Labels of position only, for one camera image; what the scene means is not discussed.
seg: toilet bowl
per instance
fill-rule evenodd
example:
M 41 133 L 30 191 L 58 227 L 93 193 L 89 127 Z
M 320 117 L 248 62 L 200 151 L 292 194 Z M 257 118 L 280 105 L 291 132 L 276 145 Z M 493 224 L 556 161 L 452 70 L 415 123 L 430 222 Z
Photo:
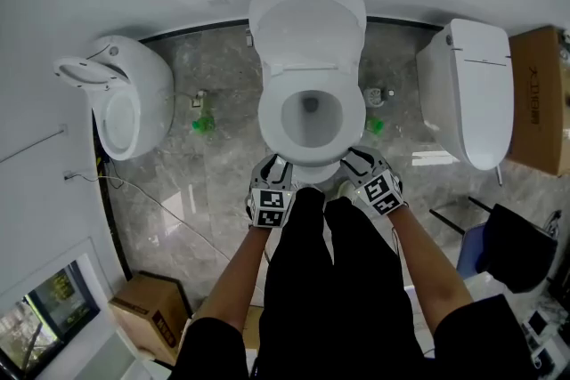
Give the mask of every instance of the toilet bowl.
M 509 149 L 514 117 L 507 33 L 452 20 L 416 56 L 424 124 L 458 160 L 495 168 Z
M 93 43 L 91 57 L 60 58 L 53 72 L 87 93 L 99 138 L 111 158 L 138 157 L 167 135 L 174 115 L 172 71 L 143 44 L 105 36 Z
M 257 114 L 267 146 L 301 182 L 329 179 L 364 129 L 363 0 L 252 0 L 249 26 L 262 63 Z

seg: black baseboard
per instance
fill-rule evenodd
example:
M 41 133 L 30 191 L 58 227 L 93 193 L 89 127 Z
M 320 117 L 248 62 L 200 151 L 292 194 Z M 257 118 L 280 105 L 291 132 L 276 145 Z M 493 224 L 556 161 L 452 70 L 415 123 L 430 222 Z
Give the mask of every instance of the black baseboard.
M 367 16 L 366 20 L 369 23 L 390 24 L 393 26 L 402 26 L 406 28 L 423 28 L 426 30 L 434 30 L 435 32 L 439 32 L 441 29 L 443 29 L 440 26 L 434 26 L 433 24 L 426 24 L 424 22 L 417 22 L 414 20 L 396 20 L 394 18 L 381 18 L 379 16 Z M 174 36 L 195 34 L 196 32 L 203 32 L 204 30 L 212 30 L 213 28 L 232 28 L 235 26 L 247 26 L 248 24 L 249 21 L 247 19 L 214 22 L 212 24 L 205 24 L 204 26 L 195 26 L 192 28 L 180 28 L 178 30 L 173 30 L 172 32 L 165 32 L 164 34 L 149 36 L 148 38 L 143 38 L 142 40 L 140 40 L 140 42 L 142 44 L 147 44 L 163 40 L 165 38 L 172 38 Z

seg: toilet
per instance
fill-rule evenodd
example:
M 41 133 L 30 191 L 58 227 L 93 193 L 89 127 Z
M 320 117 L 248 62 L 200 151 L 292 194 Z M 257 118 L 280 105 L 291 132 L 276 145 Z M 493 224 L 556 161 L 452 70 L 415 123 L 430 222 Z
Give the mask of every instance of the toilet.
M 263 71 L 265 143 L 293 164 L 295 179 L 326 181 L 364 129 L 364 1 L 252 0 L 249 27 Z
M 144 44 L 105 36 L 93 42 L 90 57 L 60 58 L 53 72 L 87 93 L 99 138 L 111 158 L 141 156 L 167 135 L 174 115 L 172 71 Z
M 452 20 L 416 56 L 424 124 L 454 157 L 479 170 L 507 154 L 514 89 L 507 33 Z

